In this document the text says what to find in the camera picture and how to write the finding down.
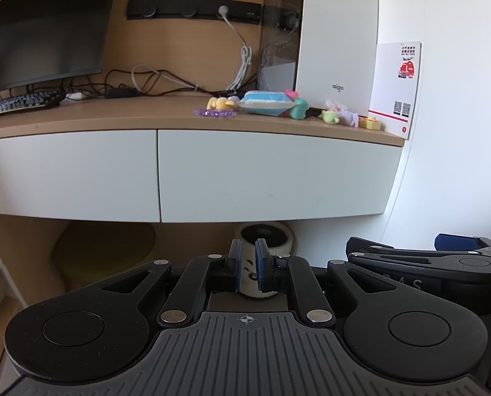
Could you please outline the yellow round stool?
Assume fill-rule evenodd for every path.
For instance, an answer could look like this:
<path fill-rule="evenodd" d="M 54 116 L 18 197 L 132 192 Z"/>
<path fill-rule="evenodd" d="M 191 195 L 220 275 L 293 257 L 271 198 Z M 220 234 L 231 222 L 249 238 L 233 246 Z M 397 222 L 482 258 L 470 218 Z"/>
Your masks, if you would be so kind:
<path fill-rule="evenodd" d="M 93 284 L 157 258 L 150 223 L 71 221 L 52 258 L 71 289 Z"/>

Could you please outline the right white drawer front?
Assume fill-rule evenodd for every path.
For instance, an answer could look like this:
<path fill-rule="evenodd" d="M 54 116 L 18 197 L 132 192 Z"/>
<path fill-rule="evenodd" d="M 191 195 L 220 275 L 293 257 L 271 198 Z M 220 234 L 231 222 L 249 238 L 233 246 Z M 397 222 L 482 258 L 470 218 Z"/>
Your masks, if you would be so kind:
<path fill-rule="evenodd" d="M 400 147 L 237 131 L 158 133 L 165 223 L 305 220 L 384 212 Z"/>

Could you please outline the white drawer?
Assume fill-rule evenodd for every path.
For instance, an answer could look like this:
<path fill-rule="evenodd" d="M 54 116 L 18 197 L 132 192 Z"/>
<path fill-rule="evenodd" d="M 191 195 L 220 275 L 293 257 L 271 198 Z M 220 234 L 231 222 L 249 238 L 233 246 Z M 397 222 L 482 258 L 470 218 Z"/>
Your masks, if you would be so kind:
<path fill-rule="evenodd" d="M 0 214 L 159 222 L 156 131 L 1 139 Z"/>
<path fill-rule="evenodd" d="M 158 133 L 165 223 L 305 220 L 384 212 L 400 147 L 237 131 Z"/>

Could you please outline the left white drawer front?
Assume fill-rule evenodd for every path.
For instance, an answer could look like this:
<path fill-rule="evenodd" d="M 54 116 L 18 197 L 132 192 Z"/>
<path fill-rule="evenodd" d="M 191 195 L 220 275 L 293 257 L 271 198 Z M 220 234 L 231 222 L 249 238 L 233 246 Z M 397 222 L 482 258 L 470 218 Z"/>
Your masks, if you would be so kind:
<path fill-rule="evenodd" d="M 159 222 L 156 131 L 1 139 L 0 214 Z"/>

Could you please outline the small yellow toy block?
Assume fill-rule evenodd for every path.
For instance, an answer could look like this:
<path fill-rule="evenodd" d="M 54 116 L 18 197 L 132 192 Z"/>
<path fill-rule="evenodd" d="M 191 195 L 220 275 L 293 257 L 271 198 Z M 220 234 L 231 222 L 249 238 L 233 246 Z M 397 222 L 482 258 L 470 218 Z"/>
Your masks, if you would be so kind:
<path fill-rule="evenodd" d="M 380 131 L 381 121 L 373 116 L 360 116 L 358 126 L 365 130 Z"/>

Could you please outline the green plush doll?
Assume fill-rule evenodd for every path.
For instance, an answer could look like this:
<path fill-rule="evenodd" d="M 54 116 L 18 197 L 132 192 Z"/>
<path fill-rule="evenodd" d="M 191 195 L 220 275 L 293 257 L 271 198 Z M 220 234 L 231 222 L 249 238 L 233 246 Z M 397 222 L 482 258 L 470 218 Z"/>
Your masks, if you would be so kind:
<path fill-rule="evenodd" d="M 336 110 L 322 110 L 320 117 L 323 122 L 331 125 L 339 124 L 339 113 Z"/>

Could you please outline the pink teal plush toy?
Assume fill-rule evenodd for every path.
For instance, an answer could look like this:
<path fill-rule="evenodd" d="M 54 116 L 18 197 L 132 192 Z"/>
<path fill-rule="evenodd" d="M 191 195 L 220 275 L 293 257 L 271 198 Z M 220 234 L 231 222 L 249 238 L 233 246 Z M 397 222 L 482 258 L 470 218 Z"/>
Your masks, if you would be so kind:
<path fill-rule="evenodd" d="M 285 94 L 293 102 L 293 106 L 284 112 L 283 116 L 293 120 L 303 120 L 306 117 L 306 112 L 309 109 L 309 104 L 296 91 L 287 89 Z"/>

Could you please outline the purple crystal ornament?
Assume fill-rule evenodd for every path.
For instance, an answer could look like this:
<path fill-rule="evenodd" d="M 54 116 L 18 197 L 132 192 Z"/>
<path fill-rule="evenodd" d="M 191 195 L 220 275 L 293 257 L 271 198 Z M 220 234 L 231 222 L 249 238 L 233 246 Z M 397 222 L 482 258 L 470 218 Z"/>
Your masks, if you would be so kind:
<path fill-rule="evenodd" d="M 218 110 L 218 109 L 195 109 L 194 113 L 200 117 L 210 118 L 228 118 L 237 116 L 235 110 Z"/>

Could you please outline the yellow plush bunny doll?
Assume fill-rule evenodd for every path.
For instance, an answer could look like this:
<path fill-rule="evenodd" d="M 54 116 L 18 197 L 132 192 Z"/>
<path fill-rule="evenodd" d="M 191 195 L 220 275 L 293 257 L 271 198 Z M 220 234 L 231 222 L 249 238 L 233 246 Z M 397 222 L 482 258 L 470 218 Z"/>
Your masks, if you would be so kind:
<path fill-rule="evenodd" d="M 240 98 L 237 96 L 233 97 L 211 97 L 207 103 L 207 110 L 224 111 L 224 110 L 235 110 L 238 108 L 238 103 Z"/>

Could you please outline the blue white wipes pack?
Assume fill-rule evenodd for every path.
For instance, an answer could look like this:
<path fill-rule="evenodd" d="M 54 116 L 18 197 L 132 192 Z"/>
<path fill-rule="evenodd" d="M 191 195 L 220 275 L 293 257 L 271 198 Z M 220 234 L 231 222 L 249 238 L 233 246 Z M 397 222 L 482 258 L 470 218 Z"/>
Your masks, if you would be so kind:
<path fill-rule="evenodd" d="M 255 115 L 280 116 L 293 108 L 296 102 L 287 97 L 284 92 L 269 92 L 252 90 L 244 94 L 238 102 L 238 107 L 244 112 Z"/>

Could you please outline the white red printed card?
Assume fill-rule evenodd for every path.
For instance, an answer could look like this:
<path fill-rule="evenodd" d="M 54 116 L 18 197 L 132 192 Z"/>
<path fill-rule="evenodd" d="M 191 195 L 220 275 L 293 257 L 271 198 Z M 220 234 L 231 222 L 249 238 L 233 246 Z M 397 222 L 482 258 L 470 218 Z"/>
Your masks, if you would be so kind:
<path fill-rule="evenodd" d="M 404 140 L 414 118 L 421 51 L 420 41 L 377 46 L 368 116 L 380 121 L 383 131 Z"/>

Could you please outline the white computer mouse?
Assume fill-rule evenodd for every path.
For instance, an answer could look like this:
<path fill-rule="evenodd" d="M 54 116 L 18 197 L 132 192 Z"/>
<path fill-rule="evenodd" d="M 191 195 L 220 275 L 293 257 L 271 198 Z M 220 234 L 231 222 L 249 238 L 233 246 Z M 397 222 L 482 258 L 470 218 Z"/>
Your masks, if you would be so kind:
<path fill-rule="evenodd" d="M 86 96 L 82 92 L 73 92 L 68 93 L 65 99 L 69 101 L 82 101 L 88 99 L 88 96 Z"/>

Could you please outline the black keyboard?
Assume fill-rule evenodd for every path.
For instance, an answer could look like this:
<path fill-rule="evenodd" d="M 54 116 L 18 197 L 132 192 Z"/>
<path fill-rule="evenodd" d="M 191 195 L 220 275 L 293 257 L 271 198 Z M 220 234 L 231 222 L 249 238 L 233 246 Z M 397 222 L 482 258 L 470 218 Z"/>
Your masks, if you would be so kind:
<path fill-rule="evenodd" d="M 65 98 L 66 94 L 64 91 L 56 90 L 33 92 L 0 99 L 0 115 L 52 108 L 58 106 Z"/>

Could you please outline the white computer tower case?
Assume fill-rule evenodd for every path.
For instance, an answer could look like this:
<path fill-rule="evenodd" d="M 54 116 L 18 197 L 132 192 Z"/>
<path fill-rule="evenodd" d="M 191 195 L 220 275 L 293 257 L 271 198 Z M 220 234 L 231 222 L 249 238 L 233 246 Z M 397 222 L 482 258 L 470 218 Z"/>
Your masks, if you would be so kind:
<path fill-rule="evenodd" d="M 263 0 L 258 88 L 369 109 L 379 0 Z"/>

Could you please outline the black wall power strip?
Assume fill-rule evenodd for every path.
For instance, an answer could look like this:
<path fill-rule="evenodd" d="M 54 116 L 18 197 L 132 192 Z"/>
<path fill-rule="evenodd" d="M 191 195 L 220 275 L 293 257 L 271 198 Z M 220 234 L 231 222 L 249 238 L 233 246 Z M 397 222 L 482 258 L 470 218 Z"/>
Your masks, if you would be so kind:
<path fill-rule="evenodd" d="M 125 16 L 127 20 L 222 20 L 219 12 L 222 6 L 228 8 L 228 20 L 254 25 L 260 23 L 260 4 L 235 0 L 129 0 Z"/>

